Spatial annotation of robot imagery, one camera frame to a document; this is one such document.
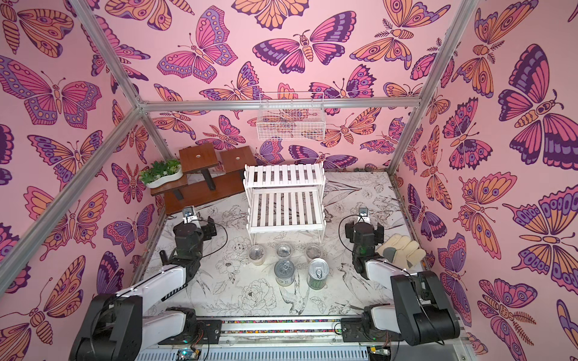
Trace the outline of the clear jar red seeds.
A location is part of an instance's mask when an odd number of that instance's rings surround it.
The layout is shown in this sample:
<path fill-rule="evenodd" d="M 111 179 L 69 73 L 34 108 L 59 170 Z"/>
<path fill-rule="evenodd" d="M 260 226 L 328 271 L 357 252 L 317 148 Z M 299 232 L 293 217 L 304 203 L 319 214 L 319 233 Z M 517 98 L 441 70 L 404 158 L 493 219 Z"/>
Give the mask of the clear jar red seeds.
<path fill-rule="evenodd" d="M 322 248 L 316 244 L 307 245 L 305 249 L 305 256 L 309 262 L 318 258 L 322 258 L 323 257 Z"/>

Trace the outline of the green watermelon seed can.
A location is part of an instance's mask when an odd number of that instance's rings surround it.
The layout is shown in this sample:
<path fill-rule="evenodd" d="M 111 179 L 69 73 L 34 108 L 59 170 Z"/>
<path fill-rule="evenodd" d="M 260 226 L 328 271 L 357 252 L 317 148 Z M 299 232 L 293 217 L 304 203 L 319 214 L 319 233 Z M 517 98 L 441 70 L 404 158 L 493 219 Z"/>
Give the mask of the green watermelon seed can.
<path fill-rule="evenodd" d="M 322 290 L 330 274 L 328 263 L 322 258 L 313 259 L 308 268 L 308 286 L 313 290 Z"/>

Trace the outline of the clear jar orange seeds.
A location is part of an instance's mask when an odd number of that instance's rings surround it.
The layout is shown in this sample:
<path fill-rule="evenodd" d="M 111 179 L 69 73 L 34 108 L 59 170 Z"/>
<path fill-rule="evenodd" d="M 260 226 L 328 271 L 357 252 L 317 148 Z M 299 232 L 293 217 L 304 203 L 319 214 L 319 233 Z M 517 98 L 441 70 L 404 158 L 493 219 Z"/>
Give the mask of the clear jar orange seeds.
<path fill-rule="evenodd" d="M 266 249 L 262 245 L 253 245 L 248 250 L 248 258 L 253 265 L 261 266 L 266 260 Z"/>

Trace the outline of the clear jar purple seeds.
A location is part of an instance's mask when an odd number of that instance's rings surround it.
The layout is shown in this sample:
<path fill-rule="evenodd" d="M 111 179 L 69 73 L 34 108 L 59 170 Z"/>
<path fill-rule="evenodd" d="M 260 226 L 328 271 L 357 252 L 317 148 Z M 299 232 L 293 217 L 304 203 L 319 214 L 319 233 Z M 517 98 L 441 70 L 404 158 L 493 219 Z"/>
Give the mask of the clear jar purple seeds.
<path fill-rule="evenodd" d="M 276 247 L 275 253 L 280 260 L 287 260 L 293 254 L 293 248 L 288 243 L 279 243 Z"/>

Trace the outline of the white purple tin can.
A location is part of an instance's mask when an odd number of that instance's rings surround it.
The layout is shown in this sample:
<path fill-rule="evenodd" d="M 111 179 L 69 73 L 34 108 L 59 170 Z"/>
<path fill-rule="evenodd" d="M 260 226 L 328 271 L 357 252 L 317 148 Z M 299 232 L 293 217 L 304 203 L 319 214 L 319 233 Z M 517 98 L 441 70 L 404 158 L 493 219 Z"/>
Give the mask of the white purple tin can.
<path fill-rule="evenodd" d="M 282 287 L 288 287 L 294 282 L 295 266 L 289 259 L 279 260 L 274 267 L 277 283 Z"/>

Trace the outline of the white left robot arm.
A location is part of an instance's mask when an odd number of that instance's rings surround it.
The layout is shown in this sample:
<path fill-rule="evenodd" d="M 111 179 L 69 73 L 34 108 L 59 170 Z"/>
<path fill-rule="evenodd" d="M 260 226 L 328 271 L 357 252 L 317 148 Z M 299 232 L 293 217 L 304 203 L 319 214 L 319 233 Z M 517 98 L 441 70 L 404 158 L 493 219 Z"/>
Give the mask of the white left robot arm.
<path fill-rule="evenodd" d="M 117 293 L 95 296 L 73 342 L 70 360 L 134 360 L 141 351 L 164 341 L 196 341 L 202 337 L 192 308 L 169 307 L 146 316 L 159 301 L 184 290 L 194 279 L 204 257 L 203 245 L 215 237 L 212 218 L 184 217 L 173 228 L 176 247 L 162 252 L 156 275 Z"/>

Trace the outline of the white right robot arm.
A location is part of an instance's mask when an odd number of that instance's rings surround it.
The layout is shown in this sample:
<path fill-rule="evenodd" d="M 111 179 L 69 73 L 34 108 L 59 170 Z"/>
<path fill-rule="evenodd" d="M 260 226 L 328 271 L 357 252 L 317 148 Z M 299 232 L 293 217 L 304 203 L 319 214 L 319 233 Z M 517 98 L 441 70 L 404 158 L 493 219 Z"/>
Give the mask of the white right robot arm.
<path fill-rule="evenodd" d="M 404 341 L 416 346 L 456 339 L 458 318 L 439 277 L 417 267 L 426 252 L 399 233 L 385 237 L 382 225 L 364 221 L 344 226 L 352 243 L 352 265 L 364 279 L 380 284 L 389 302 L 363 308 L 358 332 L 371 341 Z"/>

